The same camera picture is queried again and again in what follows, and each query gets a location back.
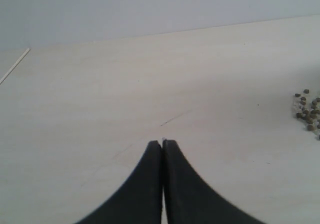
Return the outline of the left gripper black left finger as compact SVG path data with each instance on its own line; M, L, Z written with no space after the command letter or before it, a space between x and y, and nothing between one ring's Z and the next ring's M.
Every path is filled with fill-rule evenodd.
M152 140L121 187L78 223L160 224L162 203L162 148Z

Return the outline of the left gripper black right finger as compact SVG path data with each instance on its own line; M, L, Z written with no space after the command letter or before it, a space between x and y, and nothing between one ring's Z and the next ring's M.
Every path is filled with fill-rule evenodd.
M162 141L162 175L169 224L261 224L230 203L194 170L175 140Z

